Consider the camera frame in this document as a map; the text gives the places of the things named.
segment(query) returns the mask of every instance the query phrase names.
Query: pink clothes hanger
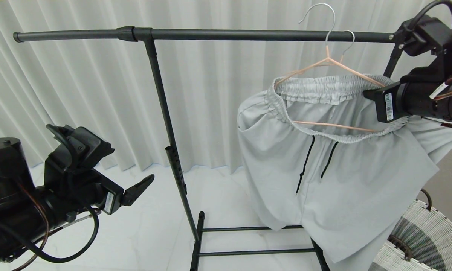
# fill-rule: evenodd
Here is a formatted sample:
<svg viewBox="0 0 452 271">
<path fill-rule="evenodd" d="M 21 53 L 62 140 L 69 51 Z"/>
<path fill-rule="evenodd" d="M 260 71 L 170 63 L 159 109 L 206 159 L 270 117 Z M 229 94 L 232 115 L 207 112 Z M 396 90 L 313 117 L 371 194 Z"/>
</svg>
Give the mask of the pink clothes hanger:
<svg viewBox="0 0 452 271">
<path fill-rule="evenodd" d="M 346 69 L 347 71 L 349 71 L 349 72 L 351 72 L 351 73 L 353 73 L 353 74 L 355 74 L 355 75 L 361 77 L 362 79 L 365 79 L 366 81 L 372 82 L 373 84 L 377 84 L 377 85 L 380 86 L 380 87 L 385 87 L 384 84 L 382 84 L 382 83 L 380 83 L 380 82 L 378 82 L 378 81 L 376 81 L 376 80 L 374 80 L 374 79 L 372 79 L 372 78 L 370 78 L 370 77 L 368 77 L 368 76 L 365 76 L 365 75 L 363 75 L 363 74 L 361 74 L 361 73 L 359 73 L 359 72 L 357 72 L 357 71 L 355 71 L 355 70 L 353 70 L 353 69 L 351 69 L 351 68 L 349 68 L 349 67 L 347 67 L 347 66 L 345 66 L 345 65 L 343 65 L 343 64 L 341 63 L 341 61 L 343 60 L 343 55 L 344 55 L 345 52 L 351 47 L 351 45 L 350 45 L 349 48 L 347 48 L 347 49 L 343 52 L 343 55 L 342 55 L 342 57 L 341 57 L 341 59 L 340 59 L 340 62 L 338 62 L 338 61 L 336 61 L 336 60 L 334 60 L 334 59 L 332 59 L 332 58 L 330 57 L 330 50 L 328 49 L 328 36 L 329 36 L 330 33 L 333 31 L 333 28 L 335 27 L 335 23 L 336 23 L 336 15 L 335 15 L 335 10 L 333 10 L 333 7 L 331 7 L 331 6 L 328 5 L 327 3 L 318 3 L 318 4 L 315 4 L 315 5 L 312 5 L 312 6 L 307 10 L 307 13 L 306 13 L 305 16 L 303 17 L 303 19 L 302 19 L 301 21 L 299 21 L 298 23 L 299 23 L 299 24 L 302 23 L 302 22 L 305 20 L 305 18 L 307 17 L 308 12 L 309 12 L 310 10 L 312 10 L 313 7 L 316 7 L 316 6 L 318 6 L 318 5 L 326 5 L 326 6 L 329 7 L 329 8 L 331 9 L 331 11 L 333 12 L 333 26 L 331 27 L 330 31 L 328 31 L 328 34 L 326 35 L 326 39 L 325 39 L 326 58 L 323 59 L 323 60 L 320 60 L 319 62 L 317 62 L 317 63 L 315 63 L 315 64 L 312 64 L 312 65 L 310 65 L 310 66 L 308 66 L 308 67 L 305 67 L 305 68 L 303 68 L 303 69 L 300 69 L 300 70 L 291 72 L 290 75 L 288 75 L 287 77 L 284 77 L 283 79 L 281 79 L 281 80 L 279 80 L 278 82 L 276 82 L 276 84 L 274 85 L 274 88 L 276 89 L 276 88 L 278 87 L 279 84 L 281 84 L 282 82 L 286 81 L 287 79 L 289 79 L 290 77 L 292 77 L 292 76 L 294 76 L 294 75 L 302 74 L 302 73 L 304 73 L 305 71 L 307 71 L 308 69 L 311 69 L 311 68 L 313 68 L 313 67 L 318 67 L 318 66 L 321 66 L 321 65 L 336 65 L 336 66 L 338 66 L 338 67 L 341 67 L 341 68 L 343 68 L 343 69 Z M 353 32 L 351 32 L 351 31 L 349 31 L 349 32 L 352 34 L 352 36 L 353 36 L 353 42 L 354 42 L 354 41 L 355 41 L 355 34 L 354 34 Z M 323 123 L 323 122 L 301 122 L 301 121 L 297 121 L 297 120 L 294 120 L 293 122 L 300 123 L 300 124 L 306 124 L 306 125 L 323 125 L 323 126 L 333 126 L 333 127 L 346 128 L 346 129 L 350 129 L 350 130 L 358 130 L 358 131 L 365 131 L 365 132 L 377 132 L 376 130 L 365 129 L 365 128 L 359 128 L 359 127 L 352 127 L 352 126 L 346 126 L 346 125 L 337 125 L 337 124 L 333 124 L 333 123 Z"/>
</svg>

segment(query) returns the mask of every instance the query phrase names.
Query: white label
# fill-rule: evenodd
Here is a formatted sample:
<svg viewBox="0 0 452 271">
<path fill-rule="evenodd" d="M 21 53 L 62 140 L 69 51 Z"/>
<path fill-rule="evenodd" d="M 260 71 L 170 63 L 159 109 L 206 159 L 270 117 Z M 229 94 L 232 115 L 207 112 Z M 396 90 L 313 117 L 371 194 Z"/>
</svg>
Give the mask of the white label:
<svg viewBox="0 0 452 271">
<path fill-rule="evenodd" d="M 445 82 L 443 82 L 440 86 L 438 86 L 438 87 L 434 90 L 434 92 L 432 92 L 432 94 L 430 94 L 429 97 L 430 97 L 431 99 L 437 97 L 437 95 L 438 95 L 440 92 L 442 92 L 446 87 L 448 87 L 448 86 L 445 84 Z"/>
<path fill-rule="evenodd" d="M 386 121 L 393 120 L 393 103 L 392 94 L 385 94 Z"/>
<path fill-rule="evenodd" d="M 112 211 L 112 203 L 114 202 L 114 195 L 111 192 L 107 192 L 107 198 L 105 199 L 104 211 L 110 213 Z"/>
</svg>

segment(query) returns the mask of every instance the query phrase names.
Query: clothes rack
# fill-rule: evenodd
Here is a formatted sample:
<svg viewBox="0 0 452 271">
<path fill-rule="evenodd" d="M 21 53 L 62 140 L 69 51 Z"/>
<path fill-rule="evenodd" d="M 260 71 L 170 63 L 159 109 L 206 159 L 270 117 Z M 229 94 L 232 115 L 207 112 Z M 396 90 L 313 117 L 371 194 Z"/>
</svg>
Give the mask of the clothes rack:
<svg viewBox="0 0 452 271">
<path fill-rule="evenodd" d="M 312 240 L 314 248 L 302 249 L 275 249 L 275 250 L 250 250 L 250 251 L 223 251 L 202 252 L 202 234 L 208 232 L 243 231 L 243 230 L 269 230 L 268 227 L 236 227 L 236 228 L 204 228 L 205 213 L 200 211 L 197 225 L 194 223 L 191 208 L 187 198 L 186 184 L 177 152 L 176 139 L 174 137 L 173 124 L 169 113 L 164 85 L 162 82 L 155 40 L 212 40 L 212 41 L 325 41 L 327 31 L 281 31 L 281 30 L 219 30 L 219 29 L 152 29 L 134 26 L 124 26 L 110 30 L 70 30 L 14 33 L 14 39 L 18 43 L 25 41 L 46 40 L 76 40 L 92 38 L 118 38 L 123 41 L 143 41 L 149 57 L 154 82 L 159 97 L 159 103 L 166 125 L 169 145 L 166 148 L 167 156 L 171 164 L 174 179 L 179 195 L 183 203 L 189 226 L 194 237 L 194 248 L 191 259 L 190 271 L 197 271 L 201 257 L 233 256 L 246 254 L 278 254 L 278 253 L 305 253 L 316 252 L 320 265 L 324 271 L 329 270 L 321 248 Z M 391 33 L 354 32 L 356 43 L 394 43 Z M 333 31 L 329 35 L 329 41 L 351 42 L 351 34 L 348 32 Z M 400 57 L 402 50 L 395 46 L 384 75 L 390 77 Z M 302 226 L 287 226 L 284 229 L 303 228 Z"/>
</svg>

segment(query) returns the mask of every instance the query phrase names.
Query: curtain fold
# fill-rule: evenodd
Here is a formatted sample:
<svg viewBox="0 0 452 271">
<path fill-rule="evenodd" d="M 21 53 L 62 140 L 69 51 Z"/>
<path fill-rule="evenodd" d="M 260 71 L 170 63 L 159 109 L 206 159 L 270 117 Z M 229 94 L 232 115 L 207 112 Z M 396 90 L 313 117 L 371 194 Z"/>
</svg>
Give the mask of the curtain fold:
<svg viewBox="0 0 452 271">
<path fill-rule="evenodd" d="M 84 126 L 109 141 L 115 153 L 105 168 L 168 165 L 168 139 L 143 43 L 119 40 L 16 43 L 12 33 L 120 26 L 185 29 L 328 30 L 320 1 L 304 0 L 28 0 L 0 1 L 0 137 L 18 137 L 36 165 L 58 145 L 45 128 Z M 394 32 L 429 1 L 326 0 L 336 31 Z M 445 6 L 429 11 L 450 25 Z M 339 58 L 348 43 L 330 43 Z M 192 165 L 231 170 L 241 165 L 236 132 L 240 103 L 275 77 L 325 56 L 324 43 L 264 41 L 156 41 L 164 88 L 184 170 Z M 344 64 L 382 74 L 391 44 L 355 43 Z M 403 55 L 393 79 L 432 56 Z M 346 74 L 318 67 L 307 77 Z"/>
</svg>

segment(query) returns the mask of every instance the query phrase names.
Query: garment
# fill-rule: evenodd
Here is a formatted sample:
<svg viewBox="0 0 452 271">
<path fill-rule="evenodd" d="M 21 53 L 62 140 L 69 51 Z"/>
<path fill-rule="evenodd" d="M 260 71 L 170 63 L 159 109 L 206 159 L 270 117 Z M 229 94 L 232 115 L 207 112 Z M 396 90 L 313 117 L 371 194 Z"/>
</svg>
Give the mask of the garment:
<svg viewBox="0 0 452 271">
<path fill-rule="evenodd" d="M 375 104 L 362 96 L 377 86 L 355 75 L 290 78 L 274 90 L 280 79 L 238 111 L 252 207 L 274 230 L 301 224 L 332 271 L 367 270 L 452 149 L 452 128 L 420 117 L 378 122 Z"/>
</svg>

